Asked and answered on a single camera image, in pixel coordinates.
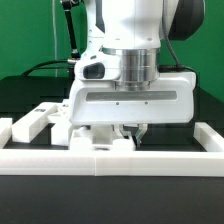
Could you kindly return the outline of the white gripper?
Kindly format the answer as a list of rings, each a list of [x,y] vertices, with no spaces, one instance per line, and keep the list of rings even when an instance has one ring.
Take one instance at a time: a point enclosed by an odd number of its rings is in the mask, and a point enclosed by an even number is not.
[[[161,73],[145,91],[117,91],[113,81],[76,79],[69,96],[69,120],[74,126],[114,125],[119,139],[131,134],[123,125],[138,125],[136,143],[147,124],[188,123],[194,114],[193,72]]]

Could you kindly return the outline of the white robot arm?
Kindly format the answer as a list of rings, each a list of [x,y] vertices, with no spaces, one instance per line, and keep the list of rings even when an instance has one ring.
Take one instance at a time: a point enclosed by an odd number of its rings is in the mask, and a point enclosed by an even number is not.
[[[201,26],[204,0],[87,0],[91,43],[74,68],[72,136],[91,145],[139,142],[150,124],[187,123],[196,74],[158,63],[161,42]]]

